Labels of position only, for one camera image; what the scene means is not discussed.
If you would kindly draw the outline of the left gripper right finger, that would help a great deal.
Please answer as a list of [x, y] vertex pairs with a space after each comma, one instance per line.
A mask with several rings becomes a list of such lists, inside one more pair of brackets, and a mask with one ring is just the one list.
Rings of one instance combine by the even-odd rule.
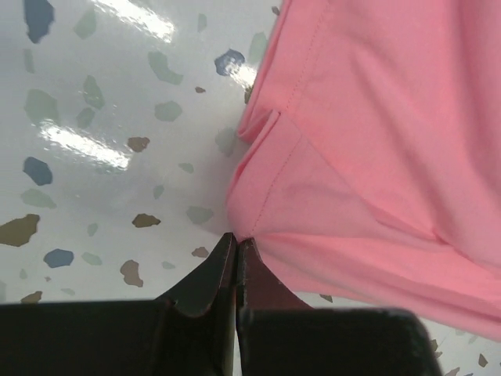
[[236, 333], [243, 375], [295, 373], [312, 308], [264, 264], [253, 240], [238, 247]]

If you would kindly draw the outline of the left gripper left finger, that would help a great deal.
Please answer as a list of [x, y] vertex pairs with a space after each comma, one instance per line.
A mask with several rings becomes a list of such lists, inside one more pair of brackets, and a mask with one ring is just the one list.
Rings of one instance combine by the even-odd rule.
[[225, 233], [209, 256], [163, 293], [155, 375], [231, 375], [236, 240]]

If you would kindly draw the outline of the pink t-shirt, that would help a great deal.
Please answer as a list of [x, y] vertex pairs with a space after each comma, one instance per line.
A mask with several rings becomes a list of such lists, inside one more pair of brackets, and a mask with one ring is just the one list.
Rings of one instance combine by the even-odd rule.
[[237, 134], [229, 221], [288, 287], [499, 340], [499, 2], [285, 1]]

